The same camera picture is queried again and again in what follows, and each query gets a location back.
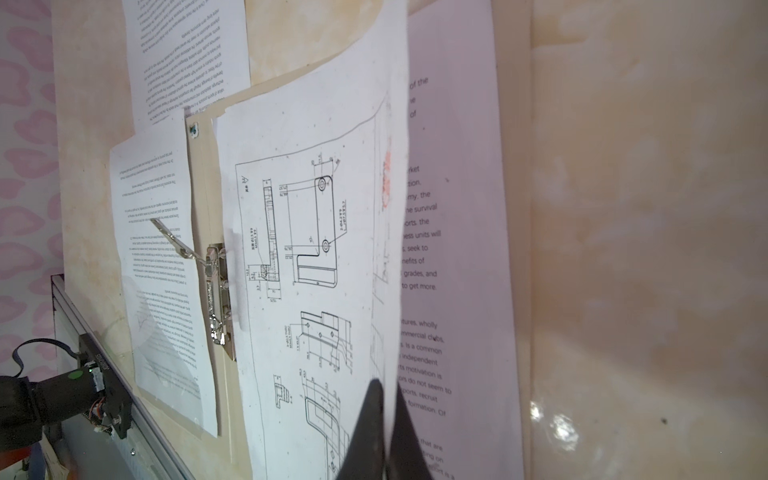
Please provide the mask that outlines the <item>diagram sheet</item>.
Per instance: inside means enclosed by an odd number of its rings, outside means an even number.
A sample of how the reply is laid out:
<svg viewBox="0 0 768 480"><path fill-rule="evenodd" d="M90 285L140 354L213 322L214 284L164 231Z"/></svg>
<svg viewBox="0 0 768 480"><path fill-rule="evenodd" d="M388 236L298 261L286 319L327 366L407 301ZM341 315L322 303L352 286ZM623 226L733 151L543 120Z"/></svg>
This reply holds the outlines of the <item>diagram sheet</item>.
<svg viewBox="0 0 768 480"><path fill-rule="evenodd" d="M372 379L394 419L408 173L408 7L216 120L256 479L333 479Z"/></svg>

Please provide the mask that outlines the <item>large text sheet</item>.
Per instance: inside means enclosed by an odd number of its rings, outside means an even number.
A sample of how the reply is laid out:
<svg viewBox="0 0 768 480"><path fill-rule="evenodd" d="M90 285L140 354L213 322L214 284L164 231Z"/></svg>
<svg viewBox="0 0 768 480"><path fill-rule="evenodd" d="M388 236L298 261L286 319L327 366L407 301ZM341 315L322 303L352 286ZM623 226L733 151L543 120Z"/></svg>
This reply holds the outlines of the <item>large text sheet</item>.
<svg viewBox="0 0 768 480"><path fill-rule="evenodd" d="M194 259L185 119L176 110L110 152L112 215L137 386L218 433L216 389Z"/></svg>

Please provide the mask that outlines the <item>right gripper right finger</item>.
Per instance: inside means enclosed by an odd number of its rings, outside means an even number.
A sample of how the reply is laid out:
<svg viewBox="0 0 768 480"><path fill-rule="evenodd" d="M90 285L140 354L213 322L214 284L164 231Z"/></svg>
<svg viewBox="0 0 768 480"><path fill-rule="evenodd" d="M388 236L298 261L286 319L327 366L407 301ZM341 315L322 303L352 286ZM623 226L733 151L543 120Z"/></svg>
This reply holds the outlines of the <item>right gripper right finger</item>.
<svg viewBox="0 0 768 480"><path fill-rule="evenodd" d="M386 478L432 480L401 387L397 390L390 453L386 461Z"/></svg>

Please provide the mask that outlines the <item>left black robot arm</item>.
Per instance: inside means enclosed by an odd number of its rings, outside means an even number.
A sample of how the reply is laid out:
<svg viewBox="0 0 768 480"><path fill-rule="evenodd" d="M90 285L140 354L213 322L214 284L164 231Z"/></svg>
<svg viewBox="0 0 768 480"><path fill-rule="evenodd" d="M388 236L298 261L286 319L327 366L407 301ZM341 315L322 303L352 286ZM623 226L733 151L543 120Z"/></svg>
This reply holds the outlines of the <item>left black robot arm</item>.
<svg viewBox="0 0 768 480"><path fill-rule="evenodd" d="M84 413L100 398L93 374L81 368L40 382L1 377L1 451L39 442L43 427Z"/></svg>

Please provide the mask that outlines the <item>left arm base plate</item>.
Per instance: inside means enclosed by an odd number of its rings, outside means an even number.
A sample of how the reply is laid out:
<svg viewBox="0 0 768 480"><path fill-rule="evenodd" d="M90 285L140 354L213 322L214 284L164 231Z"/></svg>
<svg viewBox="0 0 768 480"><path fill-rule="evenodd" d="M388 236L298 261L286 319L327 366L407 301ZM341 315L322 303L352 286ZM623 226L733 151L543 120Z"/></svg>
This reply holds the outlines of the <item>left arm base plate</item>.
<svg viewBox="0 0 768 480"><path fill-rule="evenodd" d="M133 397L94 338L83 333L78 342L79 366L93 376L96 391L84 415L97 432L124 440L132 426Z"/></svg>

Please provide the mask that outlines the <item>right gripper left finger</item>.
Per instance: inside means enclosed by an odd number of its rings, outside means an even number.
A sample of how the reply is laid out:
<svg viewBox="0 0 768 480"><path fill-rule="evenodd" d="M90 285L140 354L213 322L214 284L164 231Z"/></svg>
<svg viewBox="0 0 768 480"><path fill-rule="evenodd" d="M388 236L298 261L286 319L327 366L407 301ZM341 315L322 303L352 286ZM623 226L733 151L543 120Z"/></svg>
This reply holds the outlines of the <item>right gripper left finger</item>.
<svg viewBox="0 0 768 480"><path fill-rule="evenodd" d="M337 480L382 480L384 476L384 395L370 381Z"/></svg>

